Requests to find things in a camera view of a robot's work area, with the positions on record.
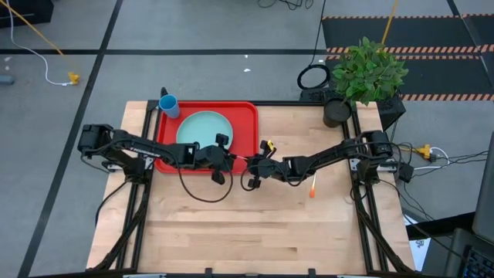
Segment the light blue plate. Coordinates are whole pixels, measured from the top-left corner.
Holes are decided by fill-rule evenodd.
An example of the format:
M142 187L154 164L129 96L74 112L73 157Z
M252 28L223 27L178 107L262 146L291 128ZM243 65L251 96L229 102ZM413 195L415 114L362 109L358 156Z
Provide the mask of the light blue plate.
M233 129L228 119L213 111L197 112L187 117L178 127L177 143L197 141L201 148L217 146L215 140L218 133L228 136L228 144L225 146L228 150L233 141Z

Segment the orange and black striped tape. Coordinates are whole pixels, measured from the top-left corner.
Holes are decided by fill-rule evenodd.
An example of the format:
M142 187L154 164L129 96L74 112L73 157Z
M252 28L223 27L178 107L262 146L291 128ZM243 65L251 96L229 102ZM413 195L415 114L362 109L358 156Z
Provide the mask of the orange and black striped tape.
M348 47L330 47L328 53L347 53ZM494 44L483 46L400 46L400 47L384 47L387 53L486 53L494 52Z
M426 59L426 60L431 60L431 59L480 59L479 56L473 56L473 55L399 55L395 56L396 59L403 60L403 59ZM335 60L339 59L340 55L328 55L326 59L328 60Z
M398 15L394 19L459 19L459 15ZM389 15L330 15L323 16L326 19L389 19Z
M402 100L438 100L438 101L465 101L465 100L494 100L494 94L484 93L452 93L452 94L401 94Z
M494 14L463 14L462 17L469 17L469 16L494 16Z

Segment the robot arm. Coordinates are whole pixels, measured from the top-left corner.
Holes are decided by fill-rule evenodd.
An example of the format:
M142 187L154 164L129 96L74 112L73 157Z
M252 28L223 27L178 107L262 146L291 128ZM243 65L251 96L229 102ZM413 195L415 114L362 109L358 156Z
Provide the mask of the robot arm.
M284 157L282 161L271 159L276 150L270 148L267 142L263 141L261 148L262 154L249 158L248 170L254 175L254 178L249 180L250 188L260 186L259 178L275 178L289 183L301 182L314 175L318 169L349 158L360 159L357 165L359 179L373 184L378 180L377 166L393 156L387 135L382 131L363 132L358 137L344 140L309 157Z
M114 130L107 124L86 124L80 136L77 150L84 157L91 158L99 155L112 164L122 167L126 177L139 182L144 178L145 160L132 158L126 151L134 151L149 157L161 159L165 164L175 168L214 170L212 179L223 184L221 171L233 167L236 156L229 154L223 148L228 143L228 137L216 135L218 146L207 146L199 149L199 144L160 144L142 137L129 134L126 131Z

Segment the red tray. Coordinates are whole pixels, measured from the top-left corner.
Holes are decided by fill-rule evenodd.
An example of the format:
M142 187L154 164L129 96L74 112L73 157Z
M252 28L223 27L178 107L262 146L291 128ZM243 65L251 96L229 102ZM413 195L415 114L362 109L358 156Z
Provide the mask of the red tray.
M170 119L165 113L161 113L160 126L158 127L157 141L162 144L177 143L177 130L182 121L190 115L200 111L214 111L225 116L233 128L233 141L230 152L243 157L253 156L259 149L259 131L257 109L249 102L232 101L179 101L180 117ZM242 159L235 159L232 172L241 174L247 167ZM163 161L156 162L156 168L162 173L177 173L177 169L166 165ZM210 173L211 170L182 170L182 173Z

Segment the black floor mat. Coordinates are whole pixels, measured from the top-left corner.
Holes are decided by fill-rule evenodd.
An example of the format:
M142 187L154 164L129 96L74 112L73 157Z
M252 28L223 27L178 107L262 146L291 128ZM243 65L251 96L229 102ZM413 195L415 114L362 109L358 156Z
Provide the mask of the black floor mat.
M328 49L355 46L366 36L380 42L387 24L384 18L324 17L323 32ZM386 38L389 47L475 46L460 17L397 17L393 19Z
M482 44L494 44L494 15L467 15L475 27Z
M338 64L330 55L326 65ZM488 100L494 90L478 56L397 56L405 60L409 73L400 87L404 99L411 100Z

